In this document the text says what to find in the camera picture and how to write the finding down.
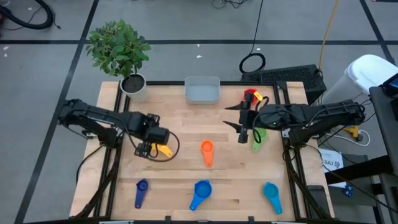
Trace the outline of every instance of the white pot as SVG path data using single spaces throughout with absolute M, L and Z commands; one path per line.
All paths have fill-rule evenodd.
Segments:
M 135 93 L 129 93 L 129 92 L 127 92 L 126 90 L 124 90 L 122 84 L 123 84 L 123 81 L 124 81 L 125 79 L 123 79 L 123 80 L 120 82 L 120 89 L 121 89 L 127 96 L 129 96 L 130 99 L 131 99 L 134 103 L 143 103 L 143 102 L 146 101 L 146 99 L 147 99 L 147 97 L 148 97 L 147 81 L 146 81 L 145 77 L 144 77 L 143 75 L 141 75 L 140 73 L 137 73 L 137 74 L 135 74 L 135 75 L 139 75 L 139 76 L 141 76 L 141 77 L 144 79 L 144 86 L 143 86 L 140 90 L 138 90 L 138 91 L 135 92 Z

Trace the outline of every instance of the white bin lid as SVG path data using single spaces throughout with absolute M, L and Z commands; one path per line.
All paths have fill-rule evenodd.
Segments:
M 381 85 L 398 73 L 398 67 L 378 56 L 363 55 L 351 63 L 345 73 L 369 94 L 369 88 Z

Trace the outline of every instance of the white trash can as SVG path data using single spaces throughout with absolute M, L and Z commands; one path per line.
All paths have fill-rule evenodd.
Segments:
M 352 100 L 398 73 L 398 67 L 375 55 L 363 55 L 348 65 L 344 75 L 323 96 L 322 104 Z

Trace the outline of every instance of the white paper sign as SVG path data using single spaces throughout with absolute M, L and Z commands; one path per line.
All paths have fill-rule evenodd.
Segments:
M 339 152 L 328 150 L 328 149 L 321 149 L 321 148 L 319 148 L 319 151 L 322 154 L 323 165 L 325 165 L 325 167 L 327 167 L 331 171 L 344 167 L 343 156 Z M 327 169 L 323 168 L 323 172 L 327 173 L 329 171 Z M 337 184 L 330 184 L 329 186 L 345 188 L 346 184 L 347 184 L 346 182 L 342 182 L 342 183 L 337 183 Z

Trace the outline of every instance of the potted plant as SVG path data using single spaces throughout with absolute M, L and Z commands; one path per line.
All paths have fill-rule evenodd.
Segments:
M 90 44 L 86 47 L 99 67 L 111 76 L 123 76 L 120 88 L 134 102 L 143 102 L 147 98 L 146 80 L 138 73 L 142 61 L 149 57 L 144 51 L 150 50 L 143 36 L 138 36 L 130 24 L 123 20 L 107 22 L 105 26 L 90 32 Z

